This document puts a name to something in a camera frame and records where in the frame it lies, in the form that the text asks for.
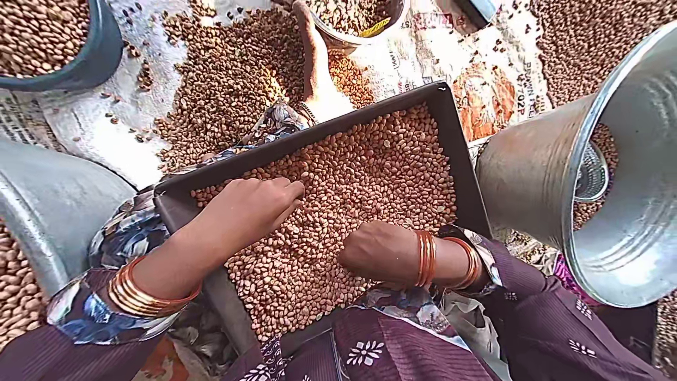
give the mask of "purple clothing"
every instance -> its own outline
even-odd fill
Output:
[[[496,326],[513,380],[667,380],[625,349],[557,278],[545,278],[498,242],[483,240],[482,245],[495,258],[502,286],[480,301]],[[97,276],[107,279],[109,272]],[[444,327],[439,331],[453,334]],[[75,345],[55,327],[41,327],[5,347],[0,380],[130,380],[159,337]],[[472,352],[433,330],[378,310],[347,308],[332,329],[304,343],[291,358],[283,358],[280,341],[272,339],[241,356],[224,380],[347,378],[479,381],[496,380],[496,375]]]

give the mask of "bucket rim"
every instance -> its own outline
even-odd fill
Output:
[[[597,123],[604,113],[607,104],[609,103],[611,97],[614,95],[616,90],[618,90],[621,83],[628,77],[632,70],[644,59],[644,57],[667,35],[677,29],[677,20],[669,22],[656,31],[652,32],[650,35],[646,36],[642,41],[640,41],[628,55],[613,69],[611,74],[602,82],[600,89],[593,95],[595,98],[586,113],[586,116],[583,119],[582,126],[578,130],[575,141],[576,142],[587,142],[592,136],[594,128],[597,126]],[[619,300],[613,300],[603,293],[597,292],[595,286],[587,280],[583,274],[582,264],[579,261],[578,255],[574,249],[574,240],[573,240],[573,194],[575,192],[576,185],[576,176],[580,169],[580,165],[583,157],[583,150],[585,149],[585,144],[575,144],[573,150],[570,152],[571,160],[569,162],[569,167],[567,168],[567,176],[565,176],[566,183],[564,188],[572,195],[571,200],[568,198],[563,200],[563,213],[561,220],[562,228],[562,237],[564,237],[563,242],[563,253],[569,265],[571,274],[573,275],[576,282],[581,286],[581,288],[588,293],[591,297],[607,304],[609,306],[620,307],[620,308],[634,308],[639,306],[644,306],[649,302],[637,304],[637,303],[623,303]]]

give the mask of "galvanized bucket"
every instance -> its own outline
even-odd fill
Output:
[[[604,207],[572,231],[576,177],[592,130],[609,126],[619,165]],[[600,90],[499,132],[477,177],[494,226],[560,249],[576,281],[618,307],[677,286],[677,22],[642,40]]]

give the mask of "bucket of peanuts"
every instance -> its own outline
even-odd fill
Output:
[[[313,19],[331,47],[352,48],[387,38],[404,22],[410,0],[311,0]]]
[[[0,87],[92,88],[115,73],[122,51],[104,0],[0,1]]]

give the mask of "pink fabric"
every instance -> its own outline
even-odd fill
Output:
[[[576,280],[573,278],[573,275],[567,266],[567,261],[564,259],[564,255],[562,253],[557,254],[557,261],[554,264],[554,275],[555,277],[559,278],[565,289],[573,292],[588,306],[598,307],[604,305],[603,303],[593,299],[581,288],[581,286],[578,285],[578,283],[576,283]]]

